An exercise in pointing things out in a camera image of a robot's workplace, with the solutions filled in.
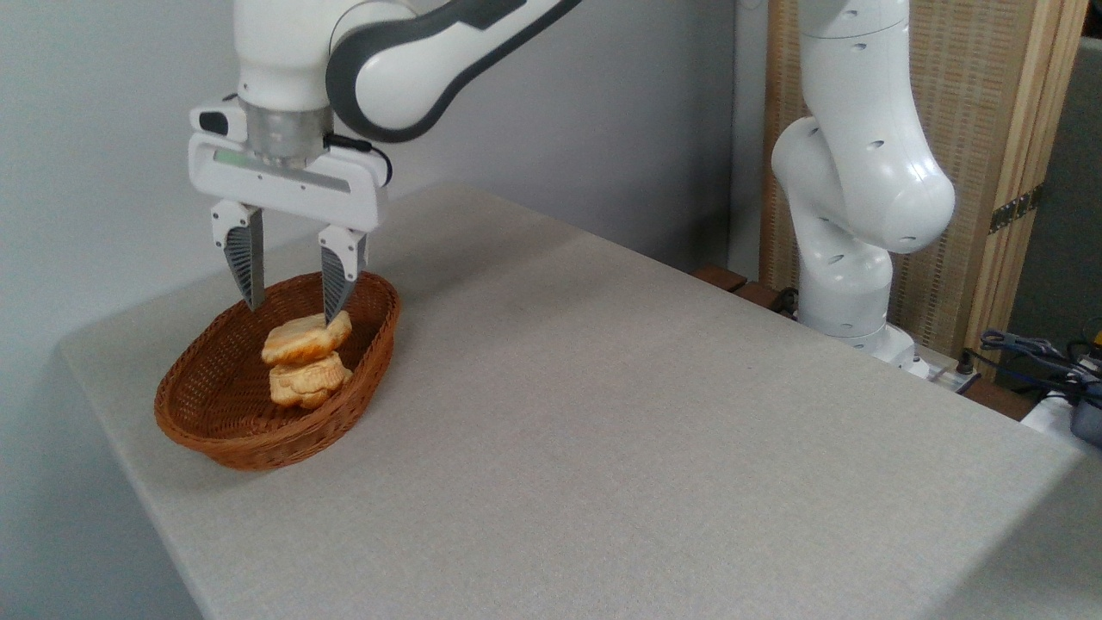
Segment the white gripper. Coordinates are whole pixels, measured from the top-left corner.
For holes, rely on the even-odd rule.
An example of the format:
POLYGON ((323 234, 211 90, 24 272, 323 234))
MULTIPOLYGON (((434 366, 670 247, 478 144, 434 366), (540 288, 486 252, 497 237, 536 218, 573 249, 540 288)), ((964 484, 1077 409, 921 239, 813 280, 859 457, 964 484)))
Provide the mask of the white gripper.
POLYGON ((264 164, 220 135, 190 138, 190 181, 225 199, 210 208, 213 239, 249 311, 264 302, 260 208, 276 209, 335 225, 318 232, 325 320, 335 320, 366 269, 365 232, 381 222, 389 171, 379 154, 342 146, 331 146, 306 168, 288 168, 264 164))

